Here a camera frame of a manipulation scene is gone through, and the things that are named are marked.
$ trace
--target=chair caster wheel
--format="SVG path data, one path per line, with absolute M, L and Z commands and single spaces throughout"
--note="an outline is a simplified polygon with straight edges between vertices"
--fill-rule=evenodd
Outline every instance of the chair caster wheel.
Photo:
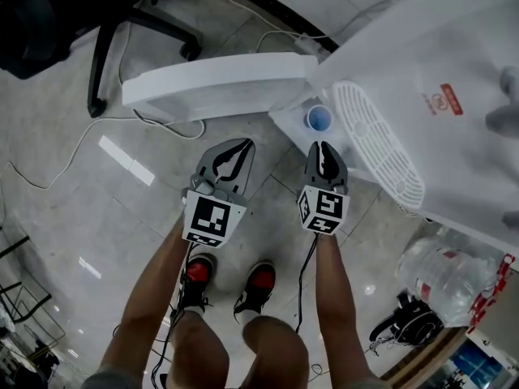
M 202 53 L 202 48 L 198 43 L 184 43 L 180 49 L 180 56 L 188 62 L 194 61 Z
M 96 98 L 91 104 L 88 105 L 88 112 L 90 113 L 90 117 L 100 117 L 106 111 L 106 106 L 107 104 L 105 100 Z

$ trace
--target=knee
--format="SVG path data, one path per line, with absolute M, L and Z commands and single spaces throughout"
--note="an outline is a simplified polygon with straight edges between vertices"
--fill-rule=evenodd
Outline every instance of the knee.
M 182 331 L 182 336 L 176 336 L 174 344 L 174 377 L 177 383 L 183 380 L 187 370 L 203 370 L 203 377 L 184 376 L 187 380 L 201 378 L 207 382 L 225 385 L 229 373 L 229 354 L 223 344 L 215 339 L 209 339 L 207 326 L 192 324 Z
M 178 361 L 185 367 L 204 365 L 204 370 L 209 368 L 224 370 L 227 373 L 229 369 L 229 354 L 221 342 L 207 344 L 207 341 L 204 341 L 202 336 L 197 330 L 192 330 L 184 336 L 175 347 L 175 361 Z
M 294 329 L 277 318 L 262 317 L 258 320 L 256 325 L 252 322 L 247 324 L 247 327 L 251 325 L 249 331 L 247 328 L 244 330 L 244 337 L 249 347 L 256 353 L 271 353 L 278 364 L 286 369 L 308 371 L 307 346 Z

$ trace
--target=office chair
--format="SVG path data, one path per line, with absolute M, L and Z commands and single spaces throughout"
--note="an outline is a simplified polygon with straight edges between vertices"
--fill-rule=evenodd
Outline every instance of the office chair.
M 195 35 L 135 9 L 139 1 L 0 0 L 0 68 L 28 79 L 66 59 L 73 41 L 99 27 L 88 84 L 88 112 L 97 118 L 106 110 L 106 101 L 98 92 L 120 23 L 130 21 L 184 42 L 180 54 L 187 61 L 195 60 L 202 51 Z

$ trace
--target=white appliance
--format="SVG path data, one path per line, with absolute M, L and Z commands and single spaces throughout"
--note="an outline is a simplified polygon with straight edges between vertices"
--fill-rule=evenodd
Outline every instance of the white appliance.
M 124 83 L 123 103 L 181 121 L 268 108 L 303 152 L 313 141 L 328 141 L 353 175 L 376 180 L 404 206 L 519 256 L 519 229 L 503 222 L 504 214 L 519 211 L 519 139 L 485 124 L 510 102 L 500 76 L 519 66 L 518 24 L 519 0 L 401 0 L 321 65 L 266 53 L 221 58 L 219 75 L 204 69 L 215 59 L 169 66 Z M 195 90 L 176 114 L 178 102 L 169 100 L 185 93 L 178 81 L 191 68 L 205 75 L 189 74 Z M 160 113 L 147 109 L 152 98 L 135 95 L 151 87 L 162 91 L 153 95 Z M 328 133 L 302 124 L 316 104 L 336 115 Z

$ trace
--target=shoe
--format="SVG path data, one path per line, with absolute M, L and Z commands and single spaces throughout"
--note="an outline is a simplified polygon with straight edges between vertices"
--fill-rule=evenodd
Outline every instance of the shoe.
M 209 306 L 205 296 L 205 290 L 214 275 L 215 259 L 210 254 L 197 254 L 187 263 L 187 275 L 182 273 L 184 287 L 179 296 L 176 312 L 181 312 L 187 307 L 200 307 L 205 313 L 205 307 Z
M 236 319 L 236 314 L 244 310 L 261 314 L 261 309 L 272 295 L 275 284 L 276 270 L 272 263 L 263 261 L 252 267 L 245 290 L 234 304 L 234 318 Z

